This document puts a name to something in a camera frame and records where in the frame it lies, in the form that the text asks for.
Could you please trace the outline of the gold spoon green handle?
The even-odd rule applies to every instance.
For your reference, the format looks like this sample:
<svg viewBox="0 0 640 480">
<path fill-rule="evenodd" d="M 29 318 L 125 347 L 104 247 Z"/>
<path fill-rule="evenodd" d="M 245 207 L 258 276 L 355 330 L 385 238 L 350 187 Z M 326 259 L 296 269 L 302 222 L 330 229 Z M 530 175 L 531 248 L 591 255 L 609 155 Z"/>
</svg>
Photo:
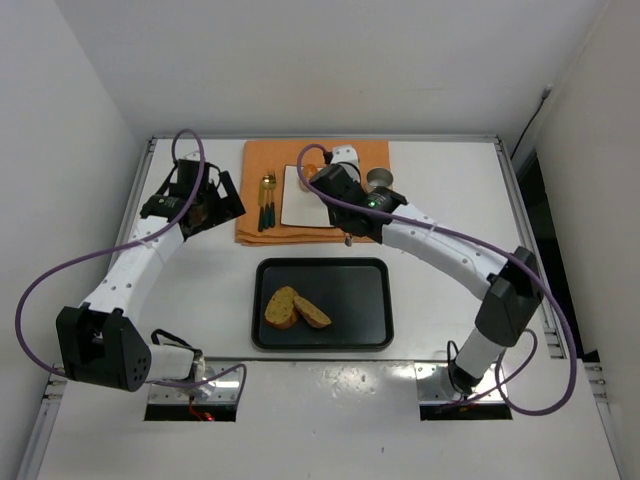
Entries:
<svg viewBox="0 0 640 480">
<path fill-rule="evenodd" d="M 274 192 L 276 188 L 276 175 L 273 170 L 268 173 L 268 190 L 266 198 L 266 228 L 270 229 L 275 226 L 275 200 Z"/>
</svg>

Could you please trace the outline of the sesame bread roll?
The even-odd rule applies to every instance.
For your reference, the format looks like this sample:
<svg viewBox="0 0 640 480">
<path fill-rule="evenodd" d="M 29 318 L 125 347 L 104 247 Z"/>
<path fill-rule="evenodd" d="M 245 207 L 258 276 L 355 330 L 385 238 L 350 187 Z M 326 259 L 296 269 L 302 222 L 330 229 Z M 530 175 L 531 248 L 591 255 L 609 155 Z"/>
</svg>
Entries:
<svg viewBox="0 0 640 480">
<path fill-rule="evenodd" d="M 313 164 L 306 164 L 303 169 L 303 178 L 304 180 L 300 180 L 300 188 L 304 192 L 308 192 L 309 189 L 306 186 L 306 183 L 311 183 L 312 178 L 319 172 L 319 168 Z"/>
</svg>

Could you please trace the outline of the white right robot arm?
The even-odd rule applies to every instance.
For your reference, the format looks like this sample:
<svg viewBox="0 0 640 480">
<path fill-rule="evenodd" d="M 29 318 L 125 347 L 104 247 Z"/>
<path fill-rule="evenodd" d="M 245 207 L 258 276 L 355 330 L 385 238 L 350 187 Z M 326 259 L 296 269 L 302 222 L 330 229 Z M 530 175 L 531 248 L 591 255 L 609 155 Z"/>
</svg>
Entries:
<svg viewBox="0 0 640 480">
<path fill-rule="evenodd" d="M 443 228 L 406 198 L 378 186 L 361 185 L 359 158 L 350 145 L 323 150 L 324 166 L 308 179 L 326 205 L 332 226 L 355 237 L 409 253 L 450 276 L 481 305 L 474 328 L 448 362 L 446 388 L 470 395 L 489 367 L 514 346 L 542 301 L 534 280 L 533 253 L 517 248 L 503 257 Z"/>
</svg>

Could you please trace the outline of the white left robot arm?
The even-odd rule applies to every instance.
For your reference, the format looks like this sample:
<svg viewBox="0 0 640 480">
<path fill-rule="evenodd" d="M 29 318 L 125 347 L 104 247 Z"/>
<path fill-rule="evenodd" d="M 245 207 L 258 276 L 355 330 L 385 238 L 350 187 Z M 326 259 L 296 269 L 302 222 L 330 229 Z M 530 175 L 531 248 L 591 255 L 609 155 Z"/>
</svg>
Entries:
<svg viewBox="0 0 640 480">
<path fill-rule="evenodd" d="M 244 214 L 226 171 L 180 159 L 142 206 L 130 241 L 99 286 L 56 319 L 63 368 L 70 380 L 134 392 L 145 383 L 195 388 L 205 381 L 201 350 L 177 340 L 147 342 L 136 328 L 161 271 L 185 241 Z"/>
</svg>

